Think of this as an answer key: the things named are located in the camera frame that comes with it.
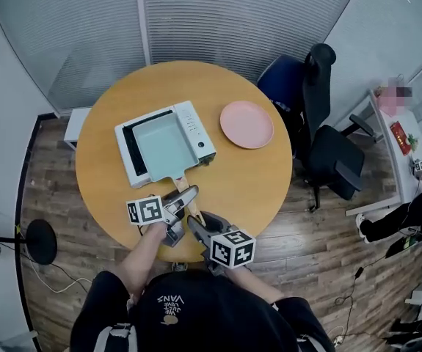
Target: table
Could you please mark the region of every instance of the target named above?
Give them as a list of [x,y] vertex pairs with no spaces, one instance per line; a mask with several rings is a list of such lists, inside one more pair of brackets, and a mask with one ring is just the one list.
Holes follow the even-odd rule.
[[[415,115],[411,111],[405,110],[403,114],[398,114],[393,117],[389,116],[379,109],[372,91],[369,92],[368,98],[377,121],[379,122],[382,136],[387,144],[388,155],[390,156],[390,162],[393,167],[397,194],[391,198],[370,205],[348,210],[346,211],[347,216],[408,203],[413,201],[414,198],[422,192],[422,182],[416,180],[411,172],[411,160],[422,159],[422,133],[418,122],[415,119]],[[390,130],[390,126],[395,121],[400,122],[407,136],[408,134],[412,134],[418,139],[418,147],[415,152],[412,151],[406,156],[401,152],[395,136]]]
[[[191,100],[217,154],[209,166],[186,171],[200,188],[197,205],[256,236],[274,218],[285,199],[292,173],[291,144],[284,123],[268,98],[245,78],[201,62],[165,62],[142,68],[119,80],[93,106],[82,127],[76,173],[85,205],[116,241],[133,248],[140,238],[128,220],[125,202],[174,189],[171,179],[130,187],[114,127],[148,112]],[[271,142],[258,150],[235,146],[222,132],[221,110],[235,100],[263,107],[274,123]],[[202,260],[203,245],[187,230],[174,248],[161,246],[159,259]]]

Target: round wooden table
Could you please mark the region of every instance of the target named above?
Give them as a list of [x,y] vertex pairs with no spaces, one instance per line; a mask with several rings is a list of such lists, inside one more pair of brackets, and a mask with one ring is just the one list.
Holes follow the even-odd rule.
[[[164,196],[175,186],[167,178],[132,188],[114,127],[185,100],[193,103],[217,152],[209,166],[186,171],[189,184],[199,186],[196,201],[200,210],[218,214],[256,236],[274,218],[287,194],[291,143],[276,108],[255,85],[230,70],[202,62],[164,62],[142,68],[119,80],[98,99],[84,122],[76,153],[77,180],[85,205],[98,224],[128,248],[134,247],[140,234],[129,223],[125,202],[149,194]],[[220,112],[235,100],[250,100],[269,113],[274,136],[267,146],[245,150],[224,135]],[[161,246],[160,259],[202,260],[204,247],[185,228],[178,245]]]

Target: chair armrest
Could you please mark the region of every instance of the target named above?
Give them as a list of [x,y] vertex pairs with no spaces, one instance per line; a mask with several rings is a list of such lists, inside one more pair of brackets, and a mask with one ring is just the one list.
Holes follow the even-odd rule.
[[335,171],[348,183],[352,185],[357,191],[363,189],[363,184],[359,176],[357,176],[352,170],[344,165],[342,161],[336,161]]
[[372,129],[372,127],[367,122],[362,120],[359,116],[352,114],[351,116],[349,116],[349,119],[351,120],[353,125],[356,126],[356,129],[360,128],[365,131],[369,136],[374,136],[374,129]]

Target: window blind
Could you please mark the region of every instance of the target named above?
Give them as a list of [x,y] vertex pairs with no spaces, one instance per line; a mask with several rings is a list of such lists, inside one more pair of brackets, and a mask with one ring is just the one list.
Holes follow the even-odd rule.
[[145,0],[152,63],[221,65],[255,81],[278,55],[303,60],[348,0]]
[[145,66],[137,0],[0,0],[0,22],[58,111],[92,106]]

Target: qr code cube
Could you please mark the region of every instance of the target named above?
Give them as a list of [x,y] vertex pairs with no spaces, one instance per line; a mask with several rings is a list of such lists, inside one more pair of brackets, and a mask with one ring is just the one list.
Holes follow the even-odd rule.
[[211,260],[228,268],[251,263],[255,257],[256,240],[245,230],[211,236]]
[[164,209],[160,196],[127,201],[126,207],[131,224],[144,225],[164,220]]

